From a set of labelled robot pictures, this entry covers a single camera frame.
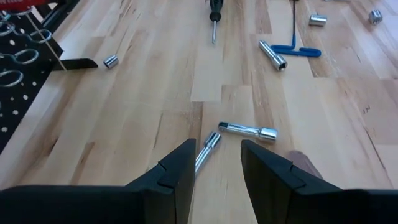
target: wooden workbench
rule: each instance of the wooden workbench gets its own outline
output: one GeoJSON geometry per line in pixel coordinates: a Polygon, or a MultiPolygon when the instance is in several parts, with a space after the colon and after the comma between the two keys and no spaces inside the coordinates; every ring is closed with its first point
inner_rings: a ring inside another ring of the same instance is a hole
{"type": "MultiPolygon", "coordinates": [[[[279,130],[267,146],[306,154],[339,187],[398,187],[398,2],[297,3],[298,45],[279,73],[258,40],[289,44],[288,0],[226,0],[211,44],[208,1],[84,0],[55,34],[64,58],[120,64],[51,74],[0,156],[0,187],[124,185],[219,121],[279,130]],[[368,23],[378,8],[384,20],[368,23]],[[325,27],[309,27],[312,13],[325,27]]],[[[192,223],[256,223],[240,162],[223,134],[197,178],[192,223]]]]}

